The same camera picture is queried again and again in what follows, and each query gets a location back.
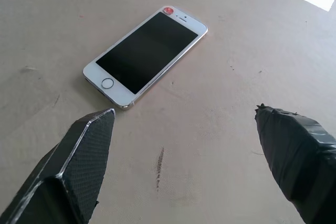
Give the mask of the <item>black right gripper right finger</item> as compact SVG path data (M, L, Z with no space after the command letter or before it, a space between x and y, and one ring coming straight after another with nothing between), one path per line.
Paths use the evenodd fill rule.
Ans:
M335 138L317 121L258 105L257 131L269 169L305 223L335 223Z

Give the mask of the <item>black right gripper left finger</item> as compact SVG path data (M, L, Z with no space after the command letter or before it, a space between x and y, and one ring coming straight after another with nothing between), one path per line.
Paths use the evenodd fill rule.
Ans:
M113 108L76 120L35 166L1 223L88 223L107 168Z

